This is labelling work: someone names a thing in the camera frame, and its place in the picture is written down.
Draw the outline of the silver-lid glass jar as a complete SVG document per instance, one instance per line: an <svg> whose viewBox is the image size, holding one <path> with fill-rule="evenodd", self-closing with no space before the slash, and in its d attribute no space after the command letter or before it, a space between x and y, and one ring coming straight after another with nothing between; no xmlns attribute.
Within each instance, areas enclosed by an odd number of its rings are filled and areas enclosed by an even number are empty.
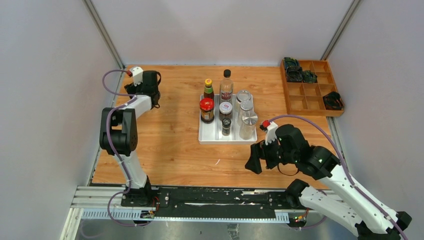
<svg viewBox="0 0 424 240"><path fill-rule="evenodd" d="M243 140L249 140L254 136L258 115L254 111L243 111L240 117L239 136Z"/></svg>

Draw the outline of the white divided plastic tray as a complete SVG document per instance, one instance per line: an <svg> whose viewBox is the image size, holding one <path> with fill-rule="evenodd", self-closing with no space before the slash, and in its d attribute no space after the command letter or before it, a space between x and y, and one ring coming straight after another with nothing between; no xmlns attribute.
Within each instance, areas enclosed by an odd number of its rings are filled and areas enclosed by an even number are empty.
<svg viewBox="0 0 424 240"><path fill-rule="evenodd" d="M240 137L240 125L238 122L238 112L232 113L229 135L222 134L222 121L219 119L219 107L214 107L214 120L205 123L199 114L198 141L201 145L251 145L258 140L257 130L253 131L249 139Z"/></svg>

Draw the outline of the clear lidded glass jar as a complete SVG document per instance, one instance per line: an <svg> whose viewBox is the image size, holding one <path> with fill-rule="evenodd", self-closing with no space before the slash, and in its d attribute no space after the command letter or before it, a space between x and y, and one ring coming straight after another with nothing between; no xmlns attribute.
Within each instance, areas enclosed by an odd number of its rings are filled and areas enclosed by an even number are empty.
<svg viewBox="0 0 424 240"><path fill-rule="evenodd" d="M252 100L252 94L247 91L247 90L240 90L236 95L235 95L235 100L234 100L234 105L235 105L235 110L236 112L238 112L240 110L240 105L241 102L243 101L251 101Z"/></svg>

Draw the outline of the brown jar white lid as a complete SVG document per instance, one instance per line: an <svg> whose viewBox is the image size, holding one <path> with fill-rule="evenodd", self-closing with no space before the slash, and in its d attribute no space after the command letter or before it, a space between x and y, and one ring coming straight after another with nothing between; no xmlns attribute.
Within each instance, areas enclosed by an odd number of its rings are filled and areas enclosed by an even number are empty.
<svg viewBox="0 0 424 240"><path fill-rule="evenodd" d="M225 118L232 119L233 105L228 101L223 101L219 105L219 119L222 121Z"/></svg>

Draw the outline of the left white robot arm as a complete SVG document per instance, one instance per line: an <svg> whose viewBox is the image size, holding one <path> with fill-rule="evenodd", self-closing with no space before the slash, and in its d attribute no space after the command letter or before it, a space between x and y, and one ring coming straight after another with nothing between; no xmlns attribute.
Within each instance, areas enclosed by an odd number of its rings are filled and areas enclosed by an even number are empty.
<svg viewBox="0 0 424 240"><path fill-rule="evenodd" d="M143 171L136 148L138 145L137 119L144 113L159 108L162 75L156 70L133 67L125 70L132 83L124 86L125 92L116 96L129 100L116 107L106 107L101 112L99 145L113 156L125 176L122 193L123 207L146 207L154 201L148 175Z"/></svg>

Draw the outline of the black-cap clear sauce bottle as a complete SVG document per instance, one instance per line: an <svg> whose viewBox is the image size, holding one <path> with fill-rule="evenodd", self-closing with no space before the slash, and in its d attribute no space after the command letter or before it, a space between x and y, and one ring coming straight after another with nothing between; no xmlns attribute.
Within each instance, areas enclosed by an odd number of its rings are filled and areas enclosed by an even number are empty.
<svg viewBox="0 0 424 240"><path fill-rule="evenodd" d="M234 82L231 80L231 71L225 69L223 71L223 79L219 87L219 103L231 102L233 97Z"/></svg>

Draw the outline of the small black-cap bottle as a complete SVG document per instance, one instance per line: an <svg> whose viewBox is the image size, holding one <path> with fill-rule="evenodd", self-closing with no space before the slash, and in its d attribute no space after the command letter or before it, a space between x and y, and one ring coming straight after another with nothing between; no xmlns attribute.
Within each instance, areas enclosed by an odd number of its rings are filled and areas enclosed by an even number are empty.
<svg viewBox="0 0 424 240"><path fill-rule="evenodd" d="M229 136L231 133L232 121L230 118L224 118L221 122L222 130L221 133L223 136Z"/></svg>

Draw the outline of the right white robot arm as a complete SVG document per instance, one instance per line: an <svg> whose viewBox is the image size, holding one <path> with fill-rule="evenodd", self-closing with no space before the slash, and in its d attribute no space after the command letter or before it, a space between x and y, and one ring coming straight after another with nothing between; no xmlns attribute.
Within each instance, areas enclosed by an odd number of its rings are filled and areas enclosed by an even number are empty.
<svg viewBox="0 0 424 240"><path fill-rule="evenodd" d="M295 179L285 190L285 201L290 208L313 209L345 227L359 240L404 238L412 217L374 197L330 150L310 145L292 124L278 126L264 121L260 129L266 133L265 139L250 146L246 169L260 174L261 160L265 160L268 169L293 164L304 175L325 184L343 201L334 200L305 181Z"/></svg>

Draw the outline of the white-lid spice shaker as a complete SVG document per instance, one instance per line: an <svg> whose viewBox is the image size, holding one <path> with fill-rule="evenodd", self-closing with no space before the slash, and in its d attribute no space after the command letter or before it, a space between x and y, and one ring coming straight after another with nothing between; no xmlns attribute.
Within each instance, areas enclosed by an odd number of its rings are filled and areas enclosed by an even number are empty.
<svg viewBox="0 0 424 240"><path fill-rule="evenodd" d="M241 126L243 123L243 120L242 120L243 116L251 117L255 114L253 108L254 108L254 105L251 100L242 100L240 102L240 105L238 108L238 116L237 116L237 123L239 126Z"/></svg>

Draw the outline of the red-lid sauce jar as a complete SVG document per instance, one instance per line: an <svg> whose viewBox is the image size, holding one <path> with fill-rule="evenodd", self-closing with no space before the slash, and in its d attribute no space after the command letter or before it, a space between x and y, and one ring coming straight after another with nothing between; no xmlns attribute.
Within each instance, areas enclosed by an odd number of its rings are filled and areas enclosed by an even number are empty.
<svg viewBox="0 0 424 240"><path fill-rule="evenodd" d="M212 98L203 98L199 102L200 119L202 122L209 124L215 119L214 109L215 103Z"/></svg>

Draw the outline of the yellow-cap green bottle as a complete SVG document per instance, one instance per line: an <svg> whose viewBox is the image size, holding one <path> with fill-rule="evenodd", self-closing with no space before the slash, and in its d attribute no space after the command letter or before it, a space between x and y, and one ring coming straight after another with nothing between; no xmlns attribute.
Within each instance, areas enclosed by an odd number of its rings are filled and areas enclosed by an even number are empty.
<svg viewBox="0 0 424 240"><path fill-rule="evenodd" d="M203 91L203 97L214 99L215 93L213 89L213 81L210 78L205 79L204 81L204 91Z"/></svg>

